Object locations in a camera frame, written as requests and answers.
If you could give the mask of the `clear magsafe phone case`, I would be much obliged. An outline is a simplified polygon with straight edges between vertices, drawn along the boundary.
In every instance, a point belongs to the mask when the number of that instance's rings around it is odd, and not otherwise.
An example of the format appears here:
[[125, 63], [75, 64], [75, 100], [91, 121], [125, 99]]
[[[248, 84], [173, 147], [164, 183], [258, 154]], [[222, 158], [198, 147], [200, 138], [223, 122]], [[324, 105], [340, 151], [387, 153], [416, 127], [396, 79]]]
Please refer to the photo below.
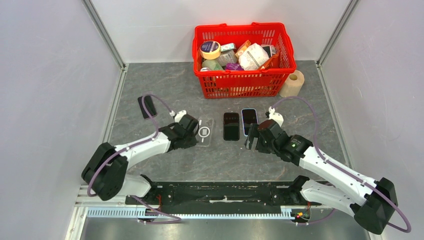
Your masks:
[[198, 132], [196, 135], [197, 147], [209, 147], [212, 142], [212, 135], [215, 121], [213, 118], [200, 118]]

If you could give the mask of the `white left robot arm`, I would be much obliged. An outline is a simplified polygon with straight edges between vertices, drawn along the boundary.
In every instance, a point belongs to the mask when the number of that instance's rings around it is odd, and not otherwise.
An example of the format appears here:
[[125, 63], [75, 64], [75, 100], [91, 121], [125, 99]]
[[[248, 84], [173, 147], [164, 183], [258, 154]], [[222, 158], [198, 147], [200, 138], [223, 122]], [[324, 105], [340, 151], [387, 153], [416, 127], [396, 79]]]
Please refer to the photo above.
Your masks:
[[174, 150], [188, 149], [197, 144], [199, 121], [186, 111], [180, 111], [174, 122], [139, 140], [113, 146], [100, 144], [82, 170], [81, 178], [88, 184], [89, 196], [109, 201], [117, 195], [136, 196], [144, 204], [152, 204], [157, 191], [152, 181], [127, 171], [153, 156]]

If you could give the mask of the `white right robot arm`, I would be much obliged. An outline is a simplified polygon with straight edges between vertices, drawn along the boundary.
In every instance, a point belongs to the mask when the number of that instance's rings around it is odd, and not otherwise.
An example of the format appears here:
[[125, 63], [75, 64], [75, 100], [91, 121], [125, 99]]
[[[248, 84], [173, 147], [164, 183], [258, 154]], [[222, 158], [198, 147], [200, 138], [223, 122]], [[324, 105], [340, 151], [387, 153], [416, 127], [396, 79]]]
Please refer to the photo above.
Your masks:
[[365, 230], [380, 235], [398, 206], [395, 185], [387, 178], [375, 180], [336, 162], [301, 135], [289, 136], [272, 119], [249, 128], [246, 148], [274, 154], [287, 163], [319, 175], [331, 185], [318, 183], [305, 176], [296, 179], [297, 186], [288, 191], [289, 200], [300, 205], [305, 201], [326, 205], [346, 213]]

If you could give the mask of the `light blue phone case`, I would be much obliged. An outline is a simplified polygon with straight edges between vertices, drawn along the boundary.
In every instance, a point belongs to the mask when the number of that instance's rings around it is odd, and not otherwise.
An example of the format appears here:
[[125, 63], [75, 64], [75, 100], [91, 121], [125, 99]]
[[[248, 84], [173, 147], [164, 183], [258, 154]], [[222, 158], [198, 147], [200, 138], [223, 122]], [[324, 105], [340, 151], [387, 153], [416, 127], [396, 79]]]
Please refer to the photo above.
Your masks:
[[258, 124], [257, 111], [254, 108], [243, 108], [241, 110], [241, 119], [244, 136], [248, 136], [253, 124]]

